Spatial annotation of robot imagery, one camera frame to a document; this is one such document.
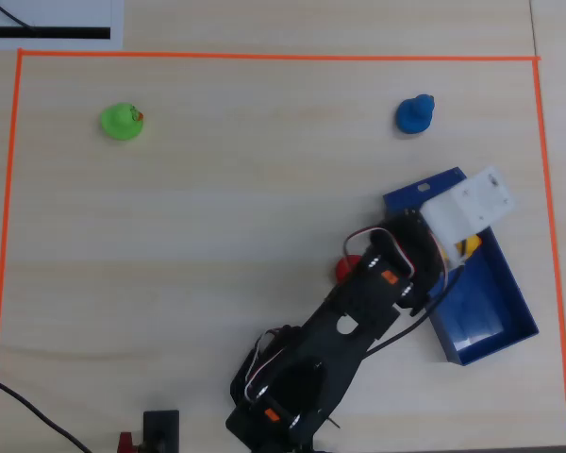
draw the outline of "circular hole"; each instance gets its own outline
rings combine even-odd
[[[345,314],[338,320],[338,324],[336,325],[338,332],[342,335],[348,335],[349,333],[354,332],[355,328],[357,328],[358,323]]]

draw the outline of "table surface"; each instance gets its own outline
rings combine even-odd
[[[566,33],[566,1],[533,12],[566,299],[566,52],[552,42]],[[527,1],[135,0],[125,19],[127,50],[534,52]],[[545,52],[557,58],[547,66]],[[0,53],[0,238],[14,62]],[[419,92],[435,94],[435,123],[404,140],[393,109]],[[121,100],[147,118],[134,142],[111,142],[96,123]],[[458,367],[420,327],[364,363],[334,412],[342,430],[325,425],[317,446],[566,444],[529,61],[33,57],[18,117],[0,378],[93,451],[140,429],[142,411],[170,408],[181,451],[244,451],[224,427],[226,390],[259,333],[314,311],[341,240],[381,216],[381,194],[491,163],[519,200],[495,234],[541,333]],[[0,394],[0,451],[15,448],[73,451]]]

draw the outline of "orange tape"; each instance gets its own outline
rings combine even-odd
[[[549,217],[549,232],[551,234],[551,251],[554,260],[554,274],[556,275],[559,340],[562,353],[562,371],[564,374],[564,397],[566,399],[566,315],[564,314],[564,296],[562,292],[562,277],[559,270],[558,236],[556,234],[556,215],[554,214],[554,199],[551,192],[551,177],[549,175],[549,159],[547,156],[547,140],[545,138],[545,122],[543,121],[539,63],[536,60],[532,61],[532,75],[535,81],[535,98],[537,100],[537,117],[539,119],[539,140],[541,142],[543,178],[545,180],[545,195],[547,198],[547,214]]]
[[[23,52],[17,51],[15,86],[12,93],[12,111],[10,112],[10,135],[8,138],[7,180],[4,188],[4,208],[2,211],[2,240],[0,243],[0,326],[2,321],[2,298],[4,293],[4,275],[7,267],[8,218],[10,213],[10,186],[12,182],[12,163],[15,154],[15,135],[17,133],[17,112],[19,110],[19,91],[21,89],[21,66]]]
[[[69,51],[23,50],[34,57],[143,57],[163,59],[279,59],[308,61],[534,61],[540,57],[484,57],[484,56],[429,56],[429,55],[279,55],[279,54],[227,54],[205,52],[123,52],[123,51]]]

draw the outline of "black base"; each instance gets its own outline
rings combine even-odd
[[[142,446],[150,453],[178,453],[178,411],[142,413]]]

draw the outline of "blue box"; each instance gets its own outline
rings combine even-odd
[[[384,195],[387,214],[419,208],[463,179],[463,172],[454,168],[388,193]],[[487,228],[478,236],[482,244],[467,260],[453,290],[430,316],[446,358],[459,365],[539,333],[492,230]],[[438,294],[441,287],[440,281],[431,294]]]

